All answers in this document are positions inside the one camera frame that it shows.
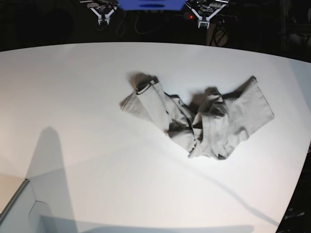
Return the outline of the light grey t-shirt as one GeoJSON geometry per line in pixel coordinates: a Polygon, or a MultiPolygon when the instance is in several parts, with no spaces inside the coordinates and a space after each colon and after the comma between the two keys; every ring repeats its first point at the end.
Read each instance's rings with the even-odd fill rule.
{"type": "Polygon", "coordinates": [[[134,92],[121,102],[121,109],[153,123],[190,158],[217,160],[227,159],[275,117],[255,77],[225,95],[210,87],[186,105],[178,95],[167,94],[157,77],[139,74],[134,92]]]}

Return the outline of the black power strip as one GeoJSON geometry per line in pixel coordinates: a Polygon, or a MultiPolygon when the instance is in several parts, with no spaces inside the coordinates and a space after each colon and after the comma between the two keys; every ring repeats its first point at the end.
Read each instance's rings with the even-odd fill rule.
{"type": "MultiPolygon", "coordinates": [[[[208,17],[210,17],[210,15],[205,15],[205,16],[197,16],[194,13],[191,12],[186,12],[184,14],[181,15],[185,20],[195,20],[195,19],[199,19],[200,17],[205,20],[208,17]]],[[[216,14],[214,15],[211,20],[212,23],[214,22],[233,22],[236,23],[238,22],[238,17],[234,16],[234,15],[226,15],[226,14],[216,14]]]]}

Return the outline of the grey tray corner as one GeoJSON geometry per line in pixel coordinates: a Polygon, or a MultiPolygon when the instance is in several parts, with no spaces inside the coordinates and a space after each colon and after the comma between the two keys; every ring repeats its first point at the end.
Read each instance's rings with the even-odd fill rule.
{"type": "Polygon", "coordinates": [[[15,176],[0,175],[0,218],[4,218],[11,205],[29,183],[28,179],[15,176]]]}

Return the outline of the blue plastic mount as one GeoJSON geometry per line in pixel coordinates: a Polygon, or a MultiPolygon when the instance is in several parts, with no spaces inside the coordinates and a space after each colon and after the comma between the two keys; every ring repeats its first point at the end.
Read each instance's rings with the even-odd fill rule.
{"type": "Polygon", "coordinates": [[[179,11],[185,2],[186,0],[118,0],[120,7],[126,11],[179,11]]]}

